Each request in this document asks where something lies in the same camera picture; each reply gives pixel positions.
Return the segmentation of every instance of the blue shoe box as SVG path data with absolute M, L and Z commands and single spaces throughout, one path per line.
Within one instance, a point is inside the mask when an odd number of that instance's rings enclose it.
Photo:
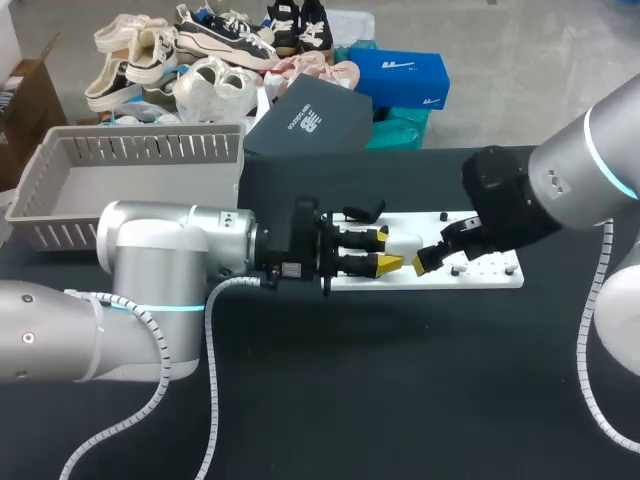
M 360 68 L 356 92 L 374 107 L 444 108 L 450 81 L 439 54 L 351 48 L 349 60 Z

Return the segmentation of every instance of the black tabletop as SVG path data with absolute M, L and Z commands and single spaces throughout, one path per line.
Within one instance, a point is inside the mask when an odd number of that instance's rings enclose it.
M 526 161 L 530 148 L 513 151 Z M 472 150 L 247 160 L 240 206 L 286 231 L 298 195 L 388 211 L 464 210 Z M 614 259 L 638 218 L 619 219 Z M 235 289 L 215 309 L 220 434 L 208 478 L 227 480 L 628 478 L 640 456 L 602 434 L 575 367 L 601 232 L 562 232 L 519 252 L 525 285 L 504 291 L 339 293 Z M 0 277 L 110 290 L 92 256 L 31 252 L 12 238 Z M 594 392 L 640 439 L 640 381 L 592 332 Z M 190 479 L 209 429 L 206 362 L 141 424 L 96 447 L 72 478 Z M 88 437 L 140 408 L 154 385 L 0 387 L 0 478 L 58 478 Z

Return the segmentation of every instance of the sneaker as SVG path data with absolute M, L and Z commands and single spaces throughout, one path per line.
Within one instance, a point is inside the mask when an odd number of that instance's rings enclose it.
M 155 83 L 144 85 L 142 87 L 142 99 L 147 103 L 164 108 L 167 112 L 175 112 L 176 98 L 173 95 L 173 88 L 182 76 L 180 69 L 182 67 L 169 71 Z
M 349 90 L 354 90 L 360 81 L 360 68 L 350 61 L 340 62 L 333 66 L 326 63 L 321 66 L 312 65 L 302 73 Z
M 96 47 L 101 53 L 112 53 L 129 47 L 137 32 L 145 28 L 165 28 L 169 24 L 164 18 L 151 19 L 146 15 L 118 15 L 113 22 L 93 34 Z
M 290 57 L 298 53 L 300 46 L 300 8 L 293 0 L 276 0 L 276 3 L 267 6 L 271 18 L 271 31 L 274 35 L 273 46 L 280 58 Z
M 207 57 L 191 65 L 189 71 L 182 75 L 173 86 L 176 101 L 185 108 L 192 108 L 195 103 L 191 98 L 191 89 L 197 81 L 207 81 L 216 86 L 227 73 L 229 65 L 216 57 Z
M 84 95 L 93 112 L 107 112 L 141 94 L 140 85 L 127 80 L 127 61 L 107 56 L 100 76 L 89 85 Z
M 203 55 L 214 55 L 251 70 L 270 70 L 280 60 L 275 49 L 260 37 L 240 32 L 237 19 L 211 15 L 205 20 L 206 25 L 199 23 L 185 5 L 178 6 L 177 47 Z
M 228 115 L 243 117 L 258 106 L 258 88 L 262 77 L 256 72 L 240 67 L 229 68 L 216 86 L 219 104 Z
M 280 60 L 264 76 L 264 85 L 270 99 L 280 97 L 293 81 L 312 66 L 323 66 L 326 60 L 320 52 L 306 52 Z
M 149 84 L 162 78 L 165 70 L 178 65 L 175 31 L 171 28 L 145 28 L 133 37 L 129 47 L 127 78 Z
M 212 8 L 208 1 L 205 2 L 204 8 L 209 13 L 209 15 L 212 15 L 212 16 L 218 15 L 222 18 L 225 18 L 227 20 L 232 20 L 232 21 L 235 19 L 238 21 L 237 28 L 239 32 L 255 33 L 262 40 L 267 42 L 269 45 L 273 45 L 275 37 L 273 36 L 273 32 L 269 27 L 263 27 L 262 25 L 252 24 L 251 21 L 249 20 L 249 16 L 244 13 L 238 13 L 234 10 L 223 11 L 223 8 L 225 8 L 225 5 L 220 4 L 219 2 L 218 3 L 214 2 L 214 6 L 216 8 Z
M 304 52 L 316 50 L 322 52 L 325 58 L 333 57 L 333 36 L 327 12 L 320 0 L 305 0 L 302 5 L 300 21 L 304 32 L 300 35 L 300 46 Z
M 193 65 L 198 60 L 206 57 L 203 53 L 192 52 L 188 48 L 180 48 L 177 45 L 176 54 L 178 55 L 178 65 Z

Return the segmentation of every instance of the gray crate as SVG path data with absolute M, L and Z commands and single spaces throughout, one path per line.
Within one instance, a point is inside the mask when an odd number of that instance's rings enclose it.
M 240 124 L 52 128 L 6 219 L 37 250 L 91 250 L 115 200 L 235 208 L 243 139 Z

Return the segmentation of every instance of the floor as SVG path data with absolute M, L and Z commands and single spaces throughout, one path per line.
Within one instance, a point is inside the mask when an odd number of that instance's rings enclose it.
M 232 5 L 258 19 L 267 1 Z M 615 0 L 325 5 L 374 13 L 381 48 L 442 54 L 451 90 L 430 119 L 428 148 L 539 143 L 640 71 L 640 6 Z M 104 61 L 93 32 L 123 12 L 172 19 L 174 7 L 175 0 L 15 0 L 10 8 L 25 56 L 62 33 L 47 65 L 74 121 L 90 115 L 83 91 Z

